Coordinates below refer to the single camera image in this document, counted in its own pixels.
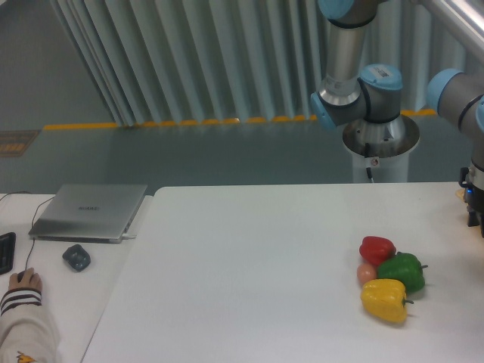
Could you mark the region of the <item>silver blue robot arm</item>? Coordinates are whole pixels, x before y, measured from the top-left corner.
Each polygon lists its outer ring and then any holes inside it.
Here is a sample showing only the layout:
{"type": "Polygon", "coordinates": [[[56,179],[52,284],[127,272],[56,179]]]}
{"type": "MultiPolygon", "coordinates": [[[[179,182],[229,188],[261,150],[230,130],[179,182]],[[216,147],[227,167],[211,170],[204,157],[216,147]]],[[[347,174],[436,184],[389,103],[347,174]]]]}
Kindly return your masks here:
{"type": "MultiPolygon", "coordinates": [[[[420,139],[416,123],[400,110],[402,74],[387,64],[360,66],[365,31],[377,1],[321,1],[330,23],[324,78],[311,97],[318,121],[343,127],[355,182],[403,182],[408,157],[420,139]]],[[[483,77],[449,68],[427,86],[427,104],[473,144],[470,165],[460,171],[470,227],[483,225],[483,77]]]]}

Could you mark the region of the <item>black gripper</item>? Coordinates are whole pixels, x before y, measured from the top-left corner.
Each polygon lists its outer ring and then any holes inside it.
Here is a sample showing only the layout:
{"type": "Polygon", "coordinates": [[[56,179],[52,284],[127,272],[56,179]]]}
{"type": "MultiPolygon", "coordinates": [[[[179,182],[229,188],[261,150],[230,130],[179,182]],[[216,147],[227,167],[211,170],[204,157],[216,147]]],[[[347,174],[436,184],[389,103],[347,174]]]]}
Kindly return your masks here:
{"type": "Polygon", "coordinates": [[[467,226],[475,227],[478,225],[476,212],[483,214],[483,171],[477,166],[461,168],[459,185],[465,189],[464,201],[474,210],[468,213],[467,226]]]}

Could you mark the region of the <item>white striped sleeve forearm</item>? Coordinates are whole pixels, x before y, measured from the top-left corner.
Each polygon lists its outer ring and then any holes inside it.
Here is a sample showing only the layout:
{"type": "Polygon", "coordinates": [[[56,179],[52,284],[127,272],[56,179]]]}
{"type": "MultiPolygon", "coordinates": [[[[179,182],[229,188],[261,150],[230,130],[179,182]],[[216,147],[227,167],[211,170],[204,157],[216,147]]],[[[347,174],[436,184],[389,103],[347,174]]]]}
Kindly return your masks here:
{"type": "Polygon", "coordinates": [[[1,361],[53,362],[56,354],[54,325],[40,290],[9,290],[1,300],[1,361]]]}

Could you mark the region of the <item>person's hand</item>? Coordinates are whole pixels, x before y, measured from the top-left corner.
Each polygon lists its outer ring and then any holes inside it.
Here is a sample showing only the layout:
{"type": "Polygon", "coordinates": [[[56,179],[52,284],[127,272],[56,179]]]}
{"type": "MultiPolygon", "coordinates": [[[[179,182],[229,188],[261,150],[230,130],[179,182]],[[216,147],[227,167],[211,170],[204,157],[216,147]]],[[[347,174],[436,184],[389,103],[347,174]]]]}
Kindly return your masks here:
{"type": "Polygon", "coordinates": [[[28,268],[20,273],[13,273],[10,276],[8,292],[19,289],[42,292],[42,279],[34,268],[28,268]]]}

